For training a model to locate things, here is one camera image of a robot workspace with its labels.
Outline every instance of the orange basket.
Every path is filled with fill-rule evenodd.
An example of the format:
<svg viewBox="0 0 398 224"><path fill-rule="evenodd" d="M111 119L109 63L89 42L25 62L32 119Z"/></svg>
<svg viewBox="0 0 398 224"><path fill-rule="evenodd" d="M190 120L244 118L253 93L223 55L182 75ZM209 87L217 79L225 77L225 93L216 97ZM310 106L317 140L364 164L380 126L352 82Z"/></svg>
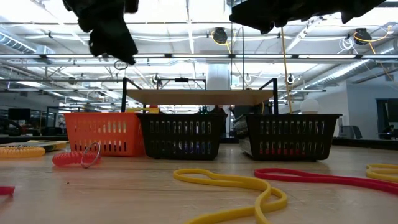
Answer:
<svg viewBox="0 0 398 224"><path fill-rule="evenodd" d="M145 154L141 124L134 113L66 113L65 122L71 151L84 151L98 142L102 156Z"/></svg>

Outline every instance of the yellow coiled cord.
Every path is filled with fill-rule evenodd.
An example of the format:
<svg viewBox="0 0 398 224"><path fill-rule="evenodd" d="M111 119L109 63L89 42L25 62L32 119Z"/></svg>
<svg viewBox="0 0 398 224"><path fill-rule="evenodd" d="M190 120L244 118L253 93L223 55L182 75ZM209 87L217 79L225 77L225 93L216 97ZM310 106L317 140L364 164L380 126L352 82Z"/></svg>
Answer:
<svg viewBox="0 0 398 224"><path fill-rule="evenodd" d="M0 147L0 158L28 158L39 157L45 154L42 147Z"/></svg>
<svg viewBox="0 0 398 224"><path fill-rule="evenodd" d="M196 177L188 177L182 174L203 174L211 179L203 179ZM235 208L226 211L220 211L210 214L201 215L185 224L210 224L219 223L228 220L234 220L242 217L255 216L258 224L270 224L270 221L264 216L264 212L273 212L280 210L287 205L287 196L285 192L271 187L265 181L255 177L242 177L237 175L220 175L214 174L208 170L202 169L180 169L173 173L173 177L177 180L194 184L205 184L222 187L241 187L245 189L260 190L262 193L257 197L253 207ZM266 202L271 196L275 195L279 199L272 202Z"/></svg>
<svg viewBox="0 0 398 224"><path fill-rule="evenodd" d="M383 170L375 170L374 168L384 168ZM398 174L398 165L392 164L368 164L366 165L366 177L386 180L398 183L398 177L386 174Z"/></svg>

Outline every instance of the red coiled cord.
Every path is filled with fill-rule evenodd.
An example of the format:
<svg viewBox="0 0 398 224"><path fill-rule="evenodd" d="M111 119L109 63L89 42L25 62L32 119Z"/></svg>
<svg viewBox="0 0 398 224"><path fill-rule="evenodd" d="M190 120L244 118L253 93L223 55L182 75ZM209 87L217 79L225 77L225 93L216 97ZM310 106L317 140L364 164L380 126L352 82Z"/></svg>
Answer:
<svg viewBox="0 0 398 224"><path fill-rule="evenodd" d="M97 153L87 153L86 155L84 155L84 162L91 164L95 160L96 156L97 156ZM54 157L52 158L52 162L56 166L80 164L82 157L83 157L82 152L63 152L63 153L54 155Z"/></svg>
<svg viewBox="0 0 398 224"><path fill-rule="evenodd" d="M280 173L296 175L298 177L292 177L287 175L275 175L269 173ZM308 172L281 169L281 168L267 168L258 169L254 171L254 176L266 180L278 180L286 182L302 182L302 183L326 183L326 184L342 184L351 185L356 187L364 187L374 190L381 190L384 192L398 195L398 184L392 182L386 182L381 180L372 180L358 177L342 177L335 175L323 175L323 174L312 174Z"/></svg>
<svg viewBox="0 0 398 224"><path fill-rule="evenodd" d="M0 186L0 195L12 195L14 190L14 186Z"/></svg>

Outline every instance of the black basket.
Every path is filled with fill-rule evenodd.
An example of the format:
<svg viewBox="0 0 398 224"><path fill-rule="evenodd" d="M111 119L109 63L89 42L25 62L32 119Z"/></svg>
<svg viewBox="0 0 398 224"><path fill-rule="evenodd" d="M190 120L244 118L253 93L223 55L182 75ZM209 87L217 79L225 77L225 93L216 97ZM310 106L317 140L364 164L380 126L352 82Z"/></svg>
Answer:
<svg viewBox="0 0 398 224"><path fill-rule="evenodd" d="M212 160L218 154L223 114L137 114L147 156Z"/></svg>
<svg viewBox="0 0 398 224"><path fill-rule="evenodd" d="M329 157L339 114L250 114L234 124L241 149L255 160L300 161Z"/></svg>

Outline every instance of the red object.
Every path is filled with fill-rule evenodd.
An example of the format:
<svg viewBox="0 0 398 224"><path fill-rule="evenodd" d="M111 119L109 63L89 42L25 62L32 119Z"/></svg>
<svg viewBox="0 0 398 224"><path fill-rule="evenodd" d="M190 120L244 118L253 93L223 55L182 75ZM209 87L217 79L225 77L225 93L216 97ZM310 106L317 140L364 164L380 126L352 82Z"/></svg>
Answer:
<svg viewBox="0 0 398 224"><path fill-rule="evenodd" d="M81 164L81 157L83 153L82 152L63 152L57 155L54 155L52 158L52 162L56 166L66 166L70 164ZM84 158L84 163L85 164L90 164L94 161L95 157L97 156L96 153L87 153Z"/></svg>
<svg viewBox="0 0 398 224"><path fill-rule="evenodd" d="M290 174L288 175L275 175L270 173ZM254 171L254 175L258 178L266 180L278 180L286 182L301 182L301 183L326 183L326 184L342 184L351 185L356 187L364 187L374 190L381 190L384 192L398 195L398 184L386 182L381 180L372 180L367 178L358 177L342 177L334 175L312 174L308 172L280 169L280 168L267 168L258 169Z"/></svg>
<svg viewBox="0 0 398 224"><path fill-rule="evenodd" d="M71 151L83 152L93 142L101 156L143 156L141 123L134 113L66 113ZM97 146L89 152L98 152Z"/></svg>
<svg viewBox="0 0 398 224"><path fill-rule="evenodd" d="M14 186L0 186L0 195L12 195L14 190Z"/></svg>

